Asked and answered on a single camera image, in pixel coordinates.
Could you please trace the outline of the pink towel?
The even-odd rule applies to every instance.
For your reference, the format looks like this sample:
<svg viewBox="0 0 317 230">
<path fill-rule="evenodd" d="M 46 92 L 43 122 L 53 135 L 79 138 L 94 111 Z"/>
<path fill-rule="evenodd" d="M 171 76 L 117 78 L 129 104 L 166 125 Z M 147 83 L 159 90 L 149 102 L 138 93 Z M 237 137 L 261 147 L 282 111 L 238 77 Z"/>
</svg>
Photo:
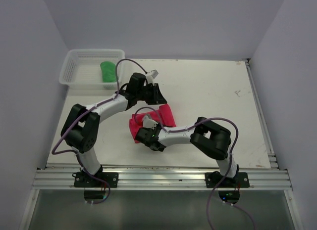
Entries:
<svg viewBox="0 0 317 230">
<path fill-rule="evenodd" d="M 138 130 L 142 127 L 143 118 L 146 115 L 150 115 L 150 117 L 156 122 L 159 122 L 159 118 L 161 118 L 162 124 L 166 127 L 176 127 L 172 110 L 168 104 L 161 105 L 155 111 L 138 113 L 136 115 L 132 114 L 131 119 L 128 122 L 128 126 L 135 143 L 139 143 L 135 140 L 135 136 Z"/>
</svg>

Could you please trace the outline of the green towel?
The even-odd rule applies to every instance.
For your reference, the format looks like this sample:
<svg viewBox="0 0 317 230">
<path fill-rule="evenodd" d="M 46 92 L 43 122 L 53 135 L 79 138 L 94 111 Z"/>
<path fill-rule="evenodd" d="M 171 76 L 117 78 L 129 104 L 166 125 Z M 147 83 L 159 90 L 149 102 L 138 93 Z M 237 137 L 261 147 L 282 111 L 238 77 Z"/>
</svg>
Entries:
<svg viewBox="0 0 317 230">
<path fill-rule="evenodd" d="M 103 83 L 116 82 L 115 64 L 110 61 L 104 61 L 100 64 Z"/>
</svg>

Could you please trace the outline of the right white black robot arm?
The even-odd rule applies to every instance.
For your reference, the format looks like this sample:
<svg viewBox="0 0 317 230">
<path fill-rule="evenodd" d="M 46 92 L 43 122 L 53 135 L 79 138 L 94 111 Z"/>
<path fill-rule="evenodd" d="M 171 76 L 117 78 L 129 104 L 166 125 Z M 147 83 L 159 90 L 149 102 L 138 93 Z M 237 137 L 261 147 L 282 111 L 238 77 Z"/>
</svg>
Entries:
<svg viewBox="0 0 317 230">
<path fill-rule="evenodd" d="M 238 182 L 239 166 L 232 155 L 238 137 L 237 125 L 226 118 L 199 117 L 191 126 L 166 127 L 145 117 L 135 140 L 160 152 L 172 145 L 192 144 L 217 162 L 222 184 L 230 187 Z"/>
</svg>

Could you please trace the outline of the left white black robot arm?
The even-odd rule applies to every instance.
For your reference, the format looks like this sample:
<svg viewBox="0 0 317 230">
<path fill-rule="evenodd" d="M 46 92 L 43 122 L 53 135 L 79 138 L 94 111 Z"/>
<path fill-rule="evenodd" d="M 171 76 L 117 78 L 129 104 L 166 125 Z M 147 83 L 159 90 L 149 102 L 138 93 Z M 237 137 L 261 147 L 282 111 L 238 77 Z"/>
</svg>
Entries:
<svg viewBox="0 0 317 230">
<path fill-rule="evenodd" d="M 88 106 L 76 104 L 71 108 L 61 131 L 61 139 L 75 153 L 82 170 L 87 173 L 85 180 L 89 185 L 96 187 L 103 181 L 102 166 L 94 150 L 100 123 L 130 109 L 138 101 L 148 105 L 166 104 L 159 85 L 154 82 L 157 75 L 157 70 L 146 75 L 133 73 L 127 85 L 109 99 Z"/>
</svg>

